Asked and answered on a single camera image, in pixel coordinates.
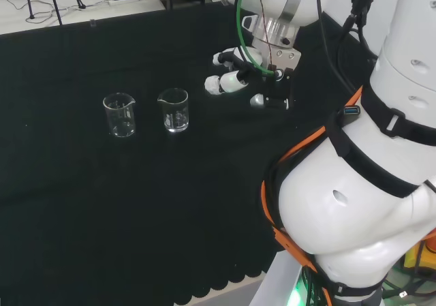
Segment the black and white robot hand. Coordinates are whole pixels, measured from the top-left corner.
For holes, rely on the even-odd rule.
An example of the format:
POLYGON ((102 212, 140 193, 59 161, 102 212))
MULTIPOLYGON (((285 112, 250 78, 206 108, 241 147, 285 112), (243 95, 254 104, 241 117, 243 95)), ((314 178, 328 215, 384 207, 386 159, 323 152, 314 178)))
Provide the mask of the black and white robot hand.
POLYGON ((262 55, 253 47, 233 47, 213 55, 213 65, 224 66, 228 71, 221 76, 209 76, 204 88, 210 95, 237 93, 249 86, 256 78, 262 80, 259 91, 250 99, 255 108, 290 109, 292 105, 292 74, 290 68, 278 69, 273 65, 268 70, 274 72, 268 76, 252 64, 262 64, 262 55))

